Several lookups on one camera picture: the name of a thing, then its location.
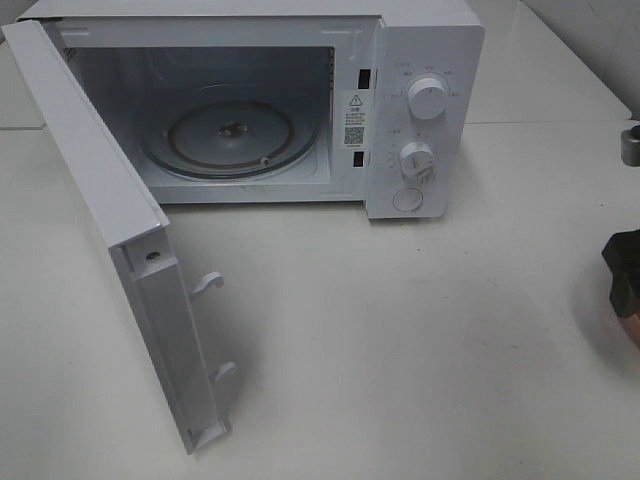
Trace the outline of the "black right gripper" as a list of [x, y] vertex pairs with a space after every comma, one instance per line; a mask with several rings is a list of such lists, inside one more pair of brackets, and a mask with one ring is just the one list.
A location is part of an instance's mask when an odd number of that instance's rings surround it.
[[616, 315], [633, 316], [639, 311], [639, 231], [613, 234], [602, 257], [612, 275], [609, 300]]

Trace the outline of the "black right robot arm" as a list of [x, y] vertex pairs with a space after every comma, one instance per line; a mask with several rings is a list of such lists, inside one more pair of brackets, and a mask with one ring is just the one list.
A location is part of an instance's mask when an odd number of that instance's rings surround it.
[[[621, 133], [621, 159], [639, 166], [639, 126]], [[639, 230], [618, 232], [606, 243], [602, 257], [612, 275], [610, 303], [620, 318], [639, 311]]]

